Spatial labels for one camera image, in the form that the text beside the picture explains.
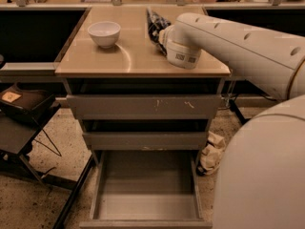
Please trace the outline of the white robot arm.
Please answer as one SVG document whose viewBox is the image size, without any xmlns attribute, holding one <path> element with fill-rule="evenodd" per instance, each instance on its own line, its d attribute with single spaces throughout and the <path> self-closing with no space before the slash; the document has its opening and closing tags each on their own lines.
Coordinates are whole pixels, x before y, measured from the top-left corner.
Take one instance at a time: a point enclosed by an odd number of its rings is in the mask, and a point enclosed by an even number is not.
<svg viewBox="0 0 305 229">
<path fill-rule="evenodd" d="M 278 102 L 228 144 L 213 229 L 305 229 L 305 38 L 182 13 L 159 42 L 176 67 L 194 68 L 206 51 Z"/>
</svg>

